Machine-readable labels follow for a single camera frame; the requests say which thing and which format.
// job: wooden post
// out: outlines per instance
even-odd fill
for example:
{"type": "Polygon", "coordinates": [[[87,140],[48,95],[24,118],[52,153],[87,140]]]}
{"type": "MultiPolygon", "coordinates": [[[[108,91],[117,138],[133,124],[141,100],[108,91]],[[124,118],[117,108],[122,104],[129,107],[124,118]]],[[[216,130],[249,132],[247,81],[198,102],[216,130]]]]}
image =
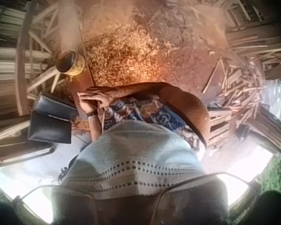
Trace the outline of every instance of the wooden post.
{"type": "Polygon", "coordinates": [[[30,108],[27,100],[27,92],[25,88],[25,52],[26,43],[28,43],[29,41],[29,30],[32,17],[35,14],[36,5],[37,0],[32,0],[29,9],[26,12],[15,54],[15,97],[20,116],[30,113],[30,108]]]}

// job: person's arm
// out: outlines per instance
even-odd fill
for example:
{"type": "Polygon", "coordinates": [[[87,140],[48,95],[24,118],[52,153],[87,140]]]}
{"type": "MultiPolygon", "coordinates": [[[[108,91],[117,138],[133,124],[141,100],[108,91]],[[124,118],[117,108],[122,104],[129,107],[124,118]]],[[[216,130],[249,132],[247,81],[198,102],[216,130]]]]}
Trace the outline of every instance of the person's arm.
{"type": "Polygon", "coordinates": [[[194,126],[199,132],[198,135],[201,134],[206,144],[208,144],[210,117],[207,108],[198,97],[171,85],[162,88],[159,91],[159,97],[177,113],[182,113],[184,119],[194,126]]]}
{"type": "Polygon", "coordinates": [[[95,140],[98,139],[98,137],[102,133],[101,124],[99,122],[99,118],[97,115],[89,116],[88,121],[89,121],[90,135],[92,138],[92,142],[94,142],[95,140]]]}
{"type": "Polygon", "coordinates": [[[78,93],[78,96],[81,108],[85,111],[86,114],[89,114],[89,131],[92,138],[92,142],[94,142],[102,133],[102,128],[98,115],[97,113],[94,113],[97,111],[97,107],[95,107],[94,104],[90,103],[89,100],[82,99],[80,93],[78,93]]]}
{"type": "Polygon", "coordinates": [[[80,96],[84,100],[98,100],[101,102],[100,107],[106,107],[116,99],[133,94],[142,94],[147,97],[158,96],[159,91],[167,86],[170,86],[170,84],[165,82],[145,82],[115,88],[91,87],[80,92],[80,96]]]}

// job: eyeglasses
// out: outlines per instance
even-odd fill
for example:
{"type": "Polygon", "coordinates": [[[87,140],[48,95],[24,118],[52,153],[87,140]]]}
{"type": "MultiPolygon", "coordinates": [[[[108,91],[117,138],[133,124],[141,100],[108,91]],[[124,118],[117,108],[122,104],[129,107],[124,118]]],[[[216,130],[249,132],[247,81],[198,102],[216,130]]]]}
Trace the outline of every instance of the eyeglasses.
{"type": "MultiPolygon", "coordinates": [[[[256,185],[255,182],[246,182],[226,172],[217,172],[185,180],[162,190],[155,202],[150,225],[173,224],[173,219],[187,217],[190,215],[188,205],[194,206],[194,201],[196,201],[196,204],[198,200],[200,201],[201,197],[198,193],[202,189],[207,190],[207,193],[210,190],[219,191],[217,189],[220,186],[214,184],[222,184],[220,180],[226,183],[228,187],[228,197],[234,197],[236,200],[228,208],[230,219],[237,218],[240,214],[239,209],[251,208],[254,205],[260,192],[260,185],[256,185]],[[242,197],[235,196],[233,191],[236,188],[242,189],[245,194],[242,197]],[[179,202],[179,205],[169,201],[169,198],[177,197],[177,195],[184,199],[183,203],[179,202]],[[175,207],[175,215],[168,213],[170,207],[175,207]]],[[[94,197],[63,186],[45,185],[37,187],[21,198],[16,197],[12,206],[19,219],[28,225],[36,222],[48,225],[55,223],[57,220],[69,219],[69,215],[71,215],[70,219],[75,224],[80,224],[79,221],[83,225],[98,224],[94,197]]]]}

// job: blue patterned fabric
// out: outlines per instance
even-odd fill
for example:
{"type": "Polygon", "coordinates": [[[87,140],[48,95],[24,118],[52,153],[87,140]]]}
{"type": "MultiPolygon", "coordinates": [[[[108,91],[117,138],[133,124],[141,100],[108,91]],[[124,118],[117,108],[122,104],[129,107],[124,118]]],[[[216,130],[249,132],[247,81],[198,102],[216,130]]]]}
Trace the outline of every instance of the blue patterned fabric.
{"type": "Polygon", "coordinates": [[[133,97],[117,99],[105,109],[104,131],[124,120],[138,120],[162,125],[184,138],[198,153],[199,158],[205,152],[204,144],[200,138],[161,99],[139,100],[133,97]]]}

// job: person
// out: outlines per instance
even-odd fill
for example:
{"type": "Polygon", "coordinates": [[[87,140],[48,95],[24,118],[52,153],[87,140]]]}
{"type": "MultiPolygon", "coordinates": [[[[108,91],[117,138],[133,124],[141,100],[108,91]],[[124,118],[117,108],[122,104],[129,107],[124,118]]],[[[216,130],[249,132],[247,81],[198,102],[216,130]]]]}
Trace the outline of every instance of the person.
{"type": "MultiPolygon", "coordinates": [[[[165,82],[91,87],[78,96],[92,143],[61,186],[93,197],[98,224],[151,224],[152,214],[154,224],[226,223],[227,193],[218,179],[158,200],[163,190],[205,174],[198,157],[207,147],[210,118],[196,96],[165,82]]],[[[56,224],[92,224],[86,200],[57,197],[54,208],[56,224]]]]}

